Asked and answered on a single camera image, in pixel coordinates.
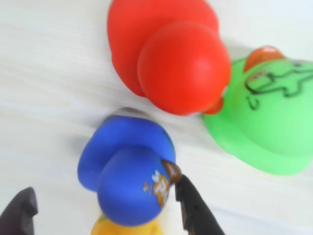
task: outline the yellow rubber duck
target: yellow rubber duck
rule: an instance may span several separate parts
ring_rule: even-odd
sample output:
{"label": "yellow rubber duck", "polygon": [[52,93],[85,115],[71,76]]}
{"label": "yellow rubber duck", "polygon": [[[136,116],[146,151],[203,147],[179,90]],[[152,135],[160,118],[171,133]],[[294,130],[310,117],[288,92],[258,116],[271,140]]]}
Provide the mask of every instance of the yellow rubber duck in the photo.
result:
{"label": "yellow rubber duck", "polygon": [[138,227],[125,227],[110,221],[104,214],[95,223],[91,235],[164,235],[156,220]]}

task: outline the white wooden surface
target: white wooden surface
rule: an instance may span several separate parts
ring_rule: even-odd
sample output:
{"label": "white wooden surface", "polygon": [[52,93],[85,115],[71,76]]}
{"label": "white wooden surface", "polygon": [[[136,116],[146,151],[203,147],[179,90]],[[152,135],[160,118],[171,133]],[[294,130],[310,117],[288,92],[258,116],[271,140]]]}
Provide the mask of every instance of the white wooden surface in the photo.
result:
{"label": "white wooden surface", "polygon": [[[236,58],[264,44],[313,59],[310,0],[212,0]],[[101,120],[130,106],[170,133],[178,164],[227,235],[313,235],[313,166],[292,177],[259,172],[223,153],[196,117],[166,114],[117,77],[106,37],[109,0],[0,0],[0,211],[33,186],[37,235],[88,235],[100,214],[76,177]],[[172,192],[160,223],[185,235]]]}

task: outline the black claw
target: black claw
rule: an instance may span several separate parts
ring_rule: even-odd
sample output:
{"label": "black claw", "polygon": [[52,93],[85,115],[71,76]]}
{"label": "black claw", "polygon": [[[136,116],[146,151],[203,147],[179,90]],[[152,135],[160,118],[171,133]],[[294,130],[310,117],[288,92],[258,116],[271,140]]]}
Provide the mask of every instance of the black claw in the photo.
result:
{"label": "black claw", "polygon": [[183,228],[190,235],[225,235],[196,187],[183,175],[175,186],[180,201]]}
{"label": "black claw", "polygon": [[34,189],[26,188],[20,191],[0,216],[1,234],[34,235],[33,216],[37,213]]}

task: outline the rubber duck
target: rubber duck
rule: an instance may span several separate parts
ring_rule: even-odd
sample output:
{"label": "rubber duck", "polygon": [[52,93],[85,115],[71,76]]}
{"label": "rubber duck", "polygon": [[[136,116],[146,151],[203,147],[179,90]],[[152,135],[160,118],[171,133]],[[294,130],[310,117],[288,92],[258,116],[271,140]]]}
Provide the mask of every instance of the rubber duck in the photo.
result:
{"label": "rubber duck", "polygon": [[205,0],[113,0],[113,66],[136,95],[175,114],[217,113],[231,62]]}
{"label": "rubber duck", "polygon": [[110,221],[104,214],[95,223],[91,235],[163,235],[157,221],[136,227],[125,227]]}
{"label": "rubber duck", "polygon": [[261,47],[232,64],[221,112],[206,127],[227,152],[262,171],[291,175],[313,157],[313,63]]}
{"label": "rubber duck", "polygon": [[102,212],[126,227],[155,219],[171,185],[181,177],[168,133],[155,121],[134,113],[107,118],[78,164],[79,181],[97,193]]}

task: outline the orange beak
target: orange beak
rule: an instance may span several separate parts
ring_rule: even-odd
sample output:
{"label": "orange beak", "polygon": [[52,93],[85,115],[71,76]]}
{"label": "orange beak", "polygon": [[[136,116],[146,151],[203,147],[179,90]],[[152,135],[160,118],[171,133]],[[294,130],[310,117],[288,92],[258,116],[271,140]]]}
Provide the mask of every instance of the orange beak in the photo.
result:
{"label": "orange beak", "polygon": [[253,51],[246,60],[244,72],[265,61],[286,59],[275,47],[265,46]]}
{"label": "orange beak", "polygon": [[213,106],[211,106],[209,109],[205,110],[202,113],[207,115],[217,114],[220,110],[222,110],[223,104],[224,98],[221,97]]}

